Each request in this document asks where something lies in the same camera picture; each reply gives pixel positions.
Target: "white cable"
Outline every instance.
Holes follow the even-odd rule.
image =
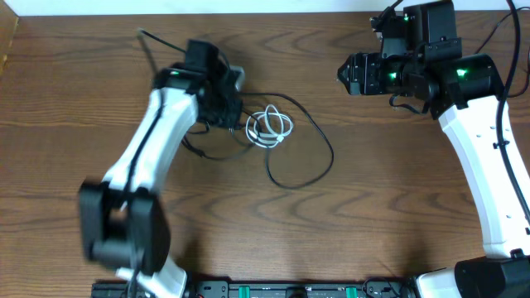
[[[280,132],[276,132],[271,127],[271,123],[269,120],[272,119],[272,117],[277,117],[278,120],[280,120]],[[254,119],[254,125],[250,127],[250,119]],[[260,132],[258,133],[258,122],[260,120],[263,120],[265,122],[265,127],[267,128],[268,132]],[[285,130],[285,124],[284,121],[289,123],[289,129]],[[282,114],[278,112],[277,108],[273,106],[272,104],[269,104],[264,112],[256,112],[253,113],[252,116],[249,116],[247,119],[247,125],[245,127],[245,132],[247,133],[247,138],[252,143],[256,144],[257,146],[260,146],[261,148],[274,148],[276,147],[280,142],[283,141],[284,138],[286,138],[289,134],[291,134],[292,129],[294,128],[294,123],[289,118],[289,116]]]

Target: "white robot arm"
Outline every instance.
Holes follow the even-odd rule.
[[[456,106],[438,119],[449,137],[479,213],[486,257],[510,259],[521,249],[530,255],[530,231],[518,198],[504,168],[495,134],[495,114],[499,101],[495,96],[469,101],[469,107]],[[525,198],[530,198],[530,178],[512,134],[508,109],[503,113],[503,128],[509,159]],[[446,268],[417,278],[420,296],[426,298],[460,298],[455,269]]]
[[[207,42],[190,41],[188,52],[185,63],[156,74],[144,119],[118,162],[100,184],[85,182],[79,191],[85,256],[157,297],[180,298],[186,288],[158,200],[171,161],[197,121],[236,127],[242,109],[235,94],[243,69],[220,62]]]

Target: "wood grain surface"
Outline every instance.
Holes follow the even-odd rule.
[[[471,54],[505,12],[459,12]],[[377,51],[373,13],[24,17],[0,79],[0,296],[87,296],[113,273],[82,256],[77,190],[101,178],[142,119],[152,77],[139,26],[176,43],[214,42],[247,73],[247,91],[290,94],[321,125],[336,163],[324,180],[281,190],[263,150],[236,161],[182,149],[162,200],[171,255],[193,272],[234,280],[362,280],[406,276],[483,256],[479,219],[457,156],[438,122],[388,106],[388,96],[350,97],[335,81],[348,54]],[[514,89],[523,86],[530,15]],[[513,46],[503,24],[484,49],[505,78]],[[179,53],[152,45],[160,66]],[[530,166],[530,93],[511,99],[519,149]],[[328,163],[303,114],[272,154],[284,183]],[[226,131],[191,141],[212,155],[237,151]]]

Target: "green led light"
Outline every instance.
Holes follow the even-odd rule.
[[[464,76],[467,73],[467,70],[456,70],[456,74],[458,76]]]

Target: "white wall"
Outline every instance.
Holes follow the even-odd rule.
[[[431,0],[405,0],[405,6]],[[19,16],[381,11],[394,0],[5,0]],[[520,7],[526,0],[515,0]],[[507,10],[503,0],[454,0],[457,10]]]

